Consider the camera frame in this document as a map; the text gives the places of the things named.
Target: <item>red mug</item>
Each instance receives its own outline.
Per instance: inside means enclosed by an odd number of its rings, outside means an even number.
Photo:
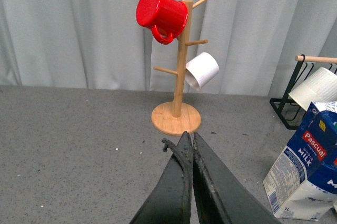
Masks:
[[[154,38],[166,45],[177,38],[187,23],[188,10],[182,1],[139,0],[136,20],[151,30]]]

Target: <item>wooden pole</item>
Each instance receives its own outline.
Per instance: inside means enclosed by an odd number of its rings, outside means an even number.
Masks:
[[[304,59],[303,55],[298,55],[295,57],[295,61],[298,62],[302,62],[303,59]],[[337,58],[306,56],[305,62],[337,63]]]
[[[186,58],[187,58],[187,49],[188,46],[185,44],[190,40],[190,29],[191,29],[191,19],[192,19],[192,10],[193,10],[193,1],[192,0],[183,0],[188,10],[187,23],[183,32],[179,36],[178,43],[178,56],[177,56],[177,73],[175,80],[175,89],[172,105],[172,115],[175,118],[181,116],[181,106],[183,102],[183,93],[184,93],[184,82],[185,82],[185,73],[186,73]]]

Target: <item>mug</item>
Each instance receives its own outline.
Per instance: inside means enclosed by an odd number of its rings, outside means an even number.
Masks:
[[[219,72],[219,65],[209,53],[201,53],[186,64],[186,82],[200,91]]]
[[[320,67],[294,88],[289,96],[305,110],[312,101],[337,101],[337,75]]]
[[[177,0],[139,0],[136,20],[151,30],[154,38],[166,45],[177,38],[187,23],[188,10]]]

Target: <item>round wooden base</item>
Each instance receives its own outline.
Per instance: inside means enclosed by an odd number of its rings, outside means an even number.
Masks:
[[[183,132],[195,132],[201,124],[201,116],[193,106],[182,103],[181,116],[172,115],[173,102],[162,103],[152,112],[152,123],[162,133],[181,136]]]

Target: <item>wooden mug stand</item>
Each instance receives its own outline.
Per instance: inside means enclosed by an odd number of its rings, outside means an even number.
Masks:
[[[191,0],[183,0],[188,10],[187,23],[183,32],[178,37],[177,69],[169,70],[162,67],[153,67],[165,73],[176,75],[174,97],[172,102],[158,105],[152,112],[152,123],[162,133],[180,136],[183,132],[195,132],[201,124],[201,116],[196,108],[183,103],[184,81],[186,73],[187,48],[192,45],[205,44],[208,40],[190,42],[190,29],[192,10],[205,2],[199,0],[195,4]]]

